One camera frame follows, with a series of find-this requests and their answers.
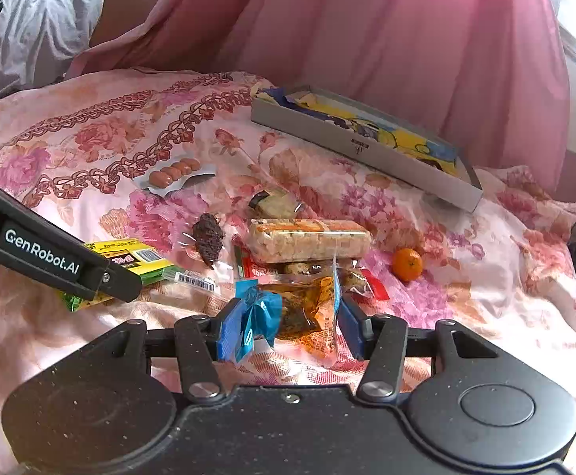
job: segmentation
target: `barcode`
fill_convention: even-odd
[[[139,258],[145,262],[156,262],[163,260],[163,258],[159,254],[157,254],[154,250],[150,249],[134,250],[132,253],[134,255],[138,255]]]
[[[208,279],[198,279],[197,277],[192,277],[188,274],[178,272],[176,273],[176,282],[188,283],[189,285],[201,287],[205,291],[215,293],[215,284]]]

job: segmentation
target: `curtain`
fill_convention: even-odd
[[[308,82],[436,132],[476,165],[529,165],[549,191],[565,155],[549,0],[159,0],[69,75],[131,66]]]

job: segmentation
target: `orange fruit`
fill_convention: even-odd
[[[422,257],[412,248],[396,250],[391,271],[403,282],[411,282],[422,275]]]

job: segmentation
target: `floral bedsheet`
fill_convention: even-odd
[[[138,69],[88,74],[0,101],[0,187],[83,241],[131,236],[174,255],[186,223],[217,213],[241,232],[249,198],[279,184],[312,216],[366,226],[375,249],[366,263],[389,301],[363,300],[413,327],[454,318],[565,387],[576,398],[576,277],[565,246],[576,204],[550,199],[524,167],[477,169],[484,198],[473,214],[316,145],[250,122],[243,73]],[[157,160],[195,158],[214,179],[165,199],[132,177]],[[423,275],[403,285],[386,268],[402,245],[423,256]],[[207,311],[197,301],[167,306],[145,296],[70,314],[53,290],[0,266],[0,411],[18,384],[130,317],[151,328]],[[339,335],[339,360],[325,369],[285,351],[261,350],[222,366],[225,383],[349,383],[365,364]],[[426,360],[405,363],[403,390],[429,375]],[[171,388],[177,373],[154,373]],[[15,463],[0,426],[0,470]],[[576,473],[576,440],[566,464]]]

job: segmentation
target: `white cloth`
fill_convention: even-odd
[[[0,97],[43,87],[87,49],[103,0],[2,0]]]

